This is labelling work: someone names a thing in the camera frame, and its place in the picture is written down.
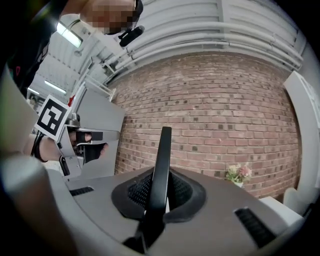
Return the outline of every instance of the pink flower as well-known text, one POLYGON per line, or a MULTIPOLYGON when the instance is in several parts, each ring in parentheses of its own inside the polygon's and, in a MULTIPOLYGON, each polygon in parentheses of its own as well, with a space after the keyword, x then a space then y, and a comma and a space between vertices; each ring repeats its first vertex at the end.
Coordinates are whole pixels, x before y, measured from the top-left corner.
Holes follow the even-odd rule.
POLYGON ((239 168, 239 175, 246 177, 246 178, 249 178, 252 175, 252 171, 251 171, 251 169, 249 169, 249 167, 247 165, 244 165, 239 168))

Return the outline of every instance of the black wristband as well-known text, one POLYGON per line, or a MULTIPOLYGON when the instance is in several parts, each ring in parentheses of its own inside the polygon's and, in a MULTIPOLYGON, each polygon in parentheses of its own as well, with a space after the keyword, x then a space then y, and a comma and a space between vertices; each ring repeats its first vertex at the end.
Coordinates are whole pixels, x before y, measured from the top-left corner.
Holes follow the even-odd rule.
POLYGON ((39 159, 42 163, 46 163, 48 161, 44 161, 42 158, 41 158, 41 155, 40 155, 40 142, 42 140, 42 138, 44 137, 45 135, 43 133, 40 134, 40 136, 36 139, 36 141, 34 142, 35 145, 34 145, 34 157, 39 159))

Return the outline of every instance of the potted plant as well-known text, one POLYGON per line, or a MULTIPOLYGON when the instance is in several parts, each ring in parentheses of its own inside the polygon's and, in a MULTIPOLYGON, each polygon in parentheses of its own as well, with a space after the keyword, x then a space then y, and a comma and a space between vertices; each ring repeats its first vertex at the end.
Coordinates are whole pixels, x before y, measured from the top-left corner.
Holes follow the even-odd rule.
POLYGON ((228 167, 225 179, 242 188, 244 181, 250 180, 251 176, 252 170, 248 167, 248 163, 242 166, 238 163, 237 165, 230 165, 228 167))

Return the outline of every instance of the black headset microphone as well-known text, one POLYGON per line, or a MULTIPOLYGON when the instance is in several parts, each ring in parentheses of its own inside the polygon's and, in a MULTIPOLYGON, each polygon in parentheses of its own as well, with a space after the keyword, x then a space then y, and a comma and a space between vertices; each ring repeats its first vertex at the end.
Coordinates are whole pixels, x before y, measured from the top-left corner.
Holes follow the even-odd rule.
POLYGON ((128 44, 130 44, 133 40, 138 38, 143 34, 145 30, 144 26, 137 26, 135 29, 131 30, 131 28, 127 29, 122 35, 119 35, 120 39, 120 46, 126 47, 128 44))

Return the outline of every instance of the brick wall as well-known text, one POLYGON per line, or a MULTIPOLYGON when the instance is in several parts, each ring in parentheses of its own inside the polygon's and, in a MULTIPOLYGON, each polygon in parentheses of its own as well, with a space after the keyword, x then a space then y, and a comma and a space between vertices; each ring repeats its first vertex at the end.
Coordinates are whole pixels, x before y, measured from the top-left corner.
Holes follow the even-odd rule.
POLYGON ((116 81, 126 117, 116 172, 155 163, 162 126, 171 126, 171 165, 223 178, 249 162, 245 189, 277 196, 299 175, 298 133, 283 87, 289 73, 240 54, 188 54, 161 60, 116 81))

